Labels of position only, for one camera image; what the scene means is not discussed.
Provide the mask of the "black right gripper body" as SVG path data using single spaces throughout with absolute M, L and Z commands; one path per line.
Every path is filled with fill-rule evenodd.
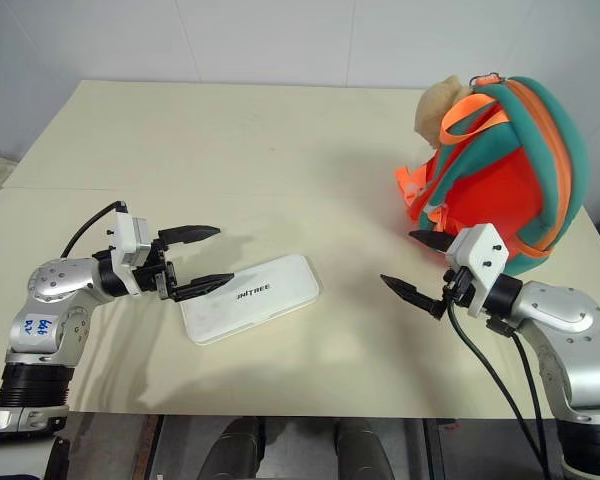
M 468 308 L 475 295 L 473 274 L 467 267 L 460 267 L 457 271 L 448 269 L 444 276 L 442 299 L 434 303 L 432 316 L 441 319 L 450 303 Z

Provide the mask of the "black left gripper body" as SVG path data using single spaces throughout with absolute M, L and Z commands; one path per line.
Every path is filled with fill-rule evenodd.
M 145 262 L 132 272 L 141 292 L 156 292 L 162 300 L 173 300 L 176 287 L 173 263 L 166 259 L 168 249 L 162 238 L 154 239 Z

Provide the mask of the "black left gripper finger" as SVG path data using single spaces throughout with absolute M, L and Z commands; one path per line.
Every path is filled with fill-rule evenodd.
M 158 238 L 164 246 L 177 243 L 189 244 L 206 240 L 221 230 L 208 225 L 184 225 L 158 231 Z
M 233 278 L 233 273 L 211 274 L 196 278 L 186 285 L 173 287 L 171 290 L 171 299 L 175 302 L 181 302 L 207 295 L 224 286 Z

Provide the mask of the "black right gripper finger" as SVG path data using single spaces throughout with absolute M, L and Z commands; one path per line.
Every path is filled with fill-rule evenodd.
M 422 293 L 417 288 L 399 278 L 380 275 L 381 280 L 403 301 L 427 312 L 430 316 L 442 316 L 444 314 L 444 301 L 433 299 Z
M 409 236 L 438 252 L 446 252 L 454 242 L 453 235 L 440 231 L 413 230 Z

